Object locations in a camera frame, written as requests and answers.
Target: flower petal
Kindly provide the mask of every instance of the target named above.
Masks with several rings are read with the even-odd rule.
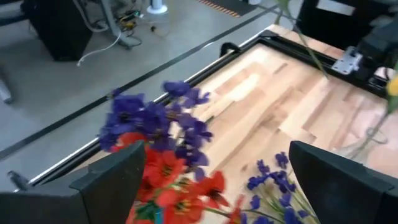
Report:
[[[195,173],[195,180],[198,182],[202,181],[203,178],[205,178],[205,171],[200,167],[197,167],[194,173]]]
[[[224,175],[221,171],[216,171],[213,175],[213,187],[220,192],[224,192],[225,190],[225,179]]]
[[[222,195],[218,196],[217,202],[220,205],[224,205],[225,207],[229,207],[228,201]]]
[[[190,211],[188,212],[188,217],[191,222],[196,223],[201,218],[203,212],[203,202],[200,199],[193,199],[192,206]]]
[[[220,209],[218,203],[212,198],[208,198],[208,200],[206,201],[206,207]]]
[[[196,161],[196,165],[198,166],[208,166],[209,165],[209,160],[203,152],[198,151],[198,160]]]
[[[173,151],[165,151],[162,153],[162,159],[167,166],[174,166],[177,162],[177,158]]]
[[[162,208],[165,208],[169,205],[177,203],[177,200],[178,192],[174,189],[168,189],[160,193],[160,195],[156,198],[156,204]]]

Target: white cylinder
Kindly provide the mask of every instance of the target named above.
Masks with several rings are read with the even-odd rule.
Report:
[[[153,10],[159,10],[163,6],[162,0],[150,0],[150,6],[152,6]]]

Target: wooden tabletop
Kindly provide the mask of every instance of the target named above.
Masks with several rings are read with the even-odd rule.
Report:
[[[300,42],[295,32],[279,26],[270,30]],[[314,39],[312,49],[334,58],[343,51]],[[248,178],[258,175],[256,161],[275,167],[274,155],[300,140],[333,151],[363,138],[365,130],[381,117],[385,100],[337,78],[326,79],[310,67],[280,52],[257,45],[199,84],[211,93],[210,103],[194,110],[215,135],[204,152],[209,174],[222,170],[227,180],[226,198],[233,202],[246,190]],[[398,139],[392,115],[382,127],[389,142],[371,154],[371,167],[398,177]],[[97,160],[105,156],[98,154]],[[202,223],[219,223],[206,215]]]

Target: electrical cable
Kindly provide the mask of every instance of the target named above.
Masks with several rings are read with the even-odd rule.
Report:
[[[102,29],[96,29],[96,28],[92,27],[91,24],[88,22],[88,19],[86,17],[84,10],[81,8],[81,6],[77,2],[77,0],[73,0],[73,3],[75,4],[76,8],[79,10],[81,17],[83,18],[83,20],[89,30],[91,30],[93,32],[104,32],[104,31],[108,30],[109,27],[104,27]]]
[[[108,49],[110,49],[111,47],[113,47],[113,46],[119,41],[120,36],[122,36],[122,32],[119,33],[118,38],[116,38],[116,40],[115,40],[111,45],[109,45],[109,46],[107,46],[106,48],[103,48],[103,49],[94,50],[94,51],[92,51],[92,52],[90,52],[90,53],[87,53],[86,55],[82,56],[82,58],[81,58],[81,59],[77,62],[77,64],[76,64],[77,67],[80,67],[80,64],[81,64],[81,63],[85,60],[85,58],[87,58],[88,56],[93,55],[93,54],[97,54],[97,53],[100,53],[100,52],[103,52],[103,51],[108,50]]]

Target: gray floor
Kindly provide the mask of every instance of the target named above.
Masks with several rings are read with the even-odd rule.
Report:
[[[139,27],[137,36],[143,39],[142,45],[130,51],[114,46],[87,58],[81,67],[76,67],[75,63],[53,62],[34,34],[25,34],[18,41],[11,35],[7,38],[12,40],[3,40],[4,36],[0,35],[0,43],[3,43],[0,59],[9,70],[7,78],[16,96],[16,102],[11,106],[0,103],[0,150],[262,12],[256,9],[237,19],[195,0],[173,2],[170,5],[172,29],[169,35],[159,37],[148,27]],[[292,0],[291,3],[292,13],[296,16],[301,1]],[[264,5],[272,6],[274,2],[264,2]],[[195,13],[186,10],[192,8],[195,8]],[[188,78],[217,59],[223,42],[241,43],[271,25],[275,17],[271,13],[256,19],[127,93],[143,92],[147,100],[153,100],[161,94],[163,81]],[[281,25],[291,28],[284,18]],[[10,30],[18,30],[17,33],[27,30],[24,29],[26,24],[13,26],[0,28],[0,34],[7,29],[8,34],[12,33]],[[112,41],[108,35],[95,34],[86,51],[102,48]],[[105,103],[0,162],[0,190],[14,189],[6,179],[7,171],[15,170],[31,179],[92,140],[103,124],[108,108],[108,103]]]

